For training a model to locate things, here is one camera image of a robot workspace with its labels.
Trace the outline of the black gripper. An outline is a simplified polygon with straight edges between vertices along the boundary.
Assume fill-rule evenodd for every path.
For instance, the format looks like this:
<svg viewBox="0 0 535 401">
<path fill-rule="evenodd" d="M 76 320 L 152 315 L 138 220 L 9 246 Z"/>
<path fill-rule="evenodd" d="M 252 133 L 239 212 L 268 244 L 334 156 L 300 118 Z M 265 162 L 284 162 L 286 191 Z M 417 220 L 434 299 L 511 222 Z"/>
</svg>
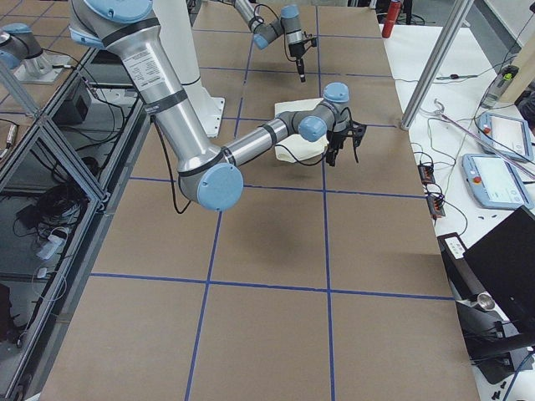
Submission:
<svg viewBox="0 0 535 401">
<path fill-rule="evenodd" d="M 318 38 L 311 33 L 291 32 L 286 34 L 286 46 L 289 51 L 287 57 L 290 61 L 295 61 L 301 83 L 306 82 L 305 67 L 302 57 L 310 48 L 315 48 L 317 45 Z"/>
<path fill-rule="evenodd" d="M 360 147 L 366 130 L 367 124 L 361 124 L 354 120 L 344 122 L 342 127 L 328 132 L 328 148 L 326 150 L 326 163 L 329 166 L 336 166 L 336 159 L 339 150 L 343 148 L 346 139 L 352 140 L 352 149 L 354 160 L 359 163 L 358 148 Z"/>
</svg>

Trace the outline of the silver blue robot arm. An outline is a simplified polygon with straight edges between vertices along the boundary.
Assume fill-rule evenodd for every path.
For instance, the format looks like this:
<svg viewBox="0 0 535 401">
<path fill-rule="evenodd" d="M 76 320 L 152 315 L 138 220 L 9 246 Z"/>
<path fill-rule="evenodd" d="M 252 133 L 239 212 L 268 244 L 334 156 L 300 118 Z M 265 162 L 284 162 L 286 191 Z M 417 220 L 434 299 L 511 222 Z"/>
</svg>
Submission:
<svg viewBox="0 0 535 401">
<path fill-rule="evenodd" d="M 344 141 L 358 147 L 365 125 L 353 120 L 349 88 L 334 82 L 311 110 L 278 114 L 250 134 L 214 145 L 188 99 L 161 43 L 161 23 L 151 1 L 72 1 L 72 39 L 117 55 L 145 104 L 155 127 L 166 137 L 178 159 L 182 194 L 204 208 L 225 211 L 242 194 L 240 165 L 256 159 L 290 135 L 308 142 L 329 142 L 324 158 L 329 165 Z"/>
<path fill-rule="evenodd" d="M 287 61 L 295 63 L 300 82 L 306 82 L 303 58 L 311 48 L 318 47 L 318 36 L 303 29 L 297 4 L 285 5 L 280 13 L 276 13 L 267 4 L 252 1 L 219 1 L 219 3 L 232 7 L 239 13 L 259 50 L 264 50 L 278 38 L 283 38 L 283 50 Z M 259 8 L 267 8 L 275 18 L 268 23 L 260 15 Z"/>
</svg>

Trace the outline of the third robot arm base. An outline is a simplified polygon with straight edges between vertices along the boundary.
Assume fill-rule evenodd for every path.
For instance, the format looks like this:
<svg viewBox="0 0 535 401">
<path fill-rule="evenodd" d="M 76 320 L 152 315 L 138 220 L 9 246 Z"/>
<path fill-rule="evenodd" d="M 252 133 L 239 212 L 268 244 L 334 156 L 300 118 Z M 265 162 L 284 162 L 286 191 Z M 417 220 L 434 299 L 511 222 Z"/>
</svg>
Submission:
<svg viewBox="0 0 535 401">
<path fill-rule="evenodd" d="M 54 83 L 61 73 L 61 68 L 54 68 L 57 59 L 43 50 L 27 24 L 11 23 L 1 27 L 1 63 L 14 71 L 18 81 Z"/>
</svg>

